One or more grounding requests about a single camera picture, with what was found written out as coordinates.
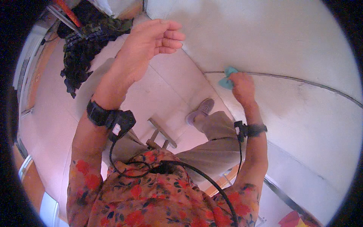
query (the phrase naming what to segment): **black wrist strap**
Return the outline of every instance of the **black wrist strap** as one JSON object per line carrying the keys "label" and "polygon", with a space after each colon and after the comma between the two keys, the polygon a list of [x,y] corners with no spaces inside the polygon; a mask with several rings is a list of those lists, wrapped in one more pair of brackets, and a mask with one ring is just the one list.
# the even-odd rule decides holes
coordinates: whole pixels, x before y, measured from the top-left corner
{"label": "black wrist strap", "polygon": [[95,101],[88,102],[87,105],[87,117],[88,119],[97,126],[106,126],[107,119],[114,110],[105,110],[100,107]]}
{"label": "black wrist strap", "polygon": [[266,125],[248,125],[248,137],[257,137],[261,132],[266,131]]}
{"label": "black wrist strap", "polygon": [[266,125],[246,125],[242,121],[236,121],[234,127],[239,129],[237,138],[240,143],[245,137],[257,137],[261,132],[267,131]]}

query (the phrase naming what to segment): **white label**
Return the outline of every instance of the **white label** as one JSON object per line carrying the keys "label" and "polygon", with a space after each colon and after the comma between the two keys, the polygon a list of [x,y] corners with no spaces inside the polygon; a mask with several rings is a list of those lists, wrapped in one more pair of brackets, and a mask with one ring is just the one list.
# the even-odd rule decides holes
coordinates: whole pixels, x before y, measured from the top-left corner
{"label": "white label", "polygon": [[118,133],[120,131],[121,131],[120,125],[116,123],[114,129],[112,130],[112,133],[115,134],[115,135],[118,135]]}

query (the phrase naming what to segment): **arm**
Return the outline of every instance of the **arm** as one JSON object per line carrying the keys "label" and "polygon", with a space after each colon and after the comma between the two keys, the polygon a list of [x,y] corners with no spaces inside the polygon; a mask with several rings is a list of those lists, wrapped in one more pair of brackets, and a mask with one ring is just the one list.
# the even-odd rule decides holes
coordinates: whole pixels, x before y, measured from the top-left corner
{"label": "arm", "polygon": [[[159,53],[174,53],[185,35],[173,21],[150,20],[139,24],[123,44],[110,70],[102,77],[92,101],[104,109],[119,109],[129,87],[141,80],[149,61]],[[85,226],[102,187],[102,150],[108,130],[95,126],[85,111],[72,143],[67,217],[70,226]]]}
{"label": "arm", "polygon": [[[251,76],[245,73],[232,73],[230,79],[233,81],[233,95],[245,110],[247,124],[262,125],[258,104],[254,99],[254,83]],[[267,172],[267,139],[266,133],[262,132],[257,137],[247,138],[246,158],[233,187],[240,190],[246,184],[256,187],[261,194],[262,184]]]}
{"label": "arm", "polygon": [[[178,41],[185,35],[182,26],[173,21],[150,20],[136,26],[117,53],[110,70],[102,77],[92,101],[104,109],[119,109],[129,87],[141,80],[149,61],[159,53],[175,53],[182,47]],[[72,144],[72,160],[97,160],[101,166],[101,152],[107,139],[105,127],[93,125],[84,112],[78,123]]]}

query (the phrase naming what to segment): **teal cloth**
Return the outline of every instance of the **teal cloth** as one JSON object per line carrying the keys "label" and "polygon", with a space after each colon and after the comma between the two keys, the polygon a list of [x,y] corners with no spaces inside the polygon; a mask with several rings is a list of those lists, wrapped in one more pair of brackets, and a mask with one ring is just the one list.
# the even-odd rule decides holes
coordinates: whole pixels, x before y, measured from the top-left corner
{"label": "teal cloth", "polygon": [[233,82],[228,79],[228,77],[231,75],[231,73],[238,73],[237,69],[233,67],[228,67],[224,71],[224,74],[226,74],[226,77],[221,79],[218,84],[226,89],[232,90],[233,89]]}

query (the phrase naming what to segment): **person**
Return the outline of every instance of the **person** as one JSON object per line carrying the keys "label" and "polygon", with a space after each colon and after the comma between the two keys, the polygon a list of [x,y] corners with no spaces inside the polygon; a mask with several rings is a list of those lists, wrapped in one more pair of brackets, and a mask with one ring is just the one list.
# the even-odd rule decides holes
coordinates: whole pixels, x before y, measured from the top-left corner
{"label": "person", "polygon": [[[174,21],[156,19],[133,28],[109,70],[100,78],[90,102],[106,110],[119,109],[128,88],[142,79],[154,55],[175,53],[182,47],[180,41],[185,35],[179,31],[181,27]],[[244,73],[231,74],[230,79],[247,123],[262,125],[253,79]],[[112,156],[115,167],[128,176],[138,176],[148,168],[142,163],[127,165],[127,161],[142,161],[155,168],[161,160],[175,160],[212,177],[238,164],[239,143],[233,122],[224,112],[209,115],[213,105],[212,99],[206,99],[186,117],[188,124],[207,136],[207,143],[177,155],[166,149],[115,150],[116,154],[126,154],[121,158]],[[204,178],[181,166],[173,166],[168,174],[148,173],[142,178],[123,177],[110,166],[103,181],[101,162],[102,153],[107,150],[108,132],[105,126],[95,125],[84,111],[72,144],[66,207],[70,226],[233,226],[226,200],[219,193],[209,197],[201,191],[197,185]],[[135,136],[130,135],[129,140],[142,145]],[[239,225],[254,226],[268,167],[265,132],[248,137],[244,146],[245,161],[233,185],[224,192]]]}

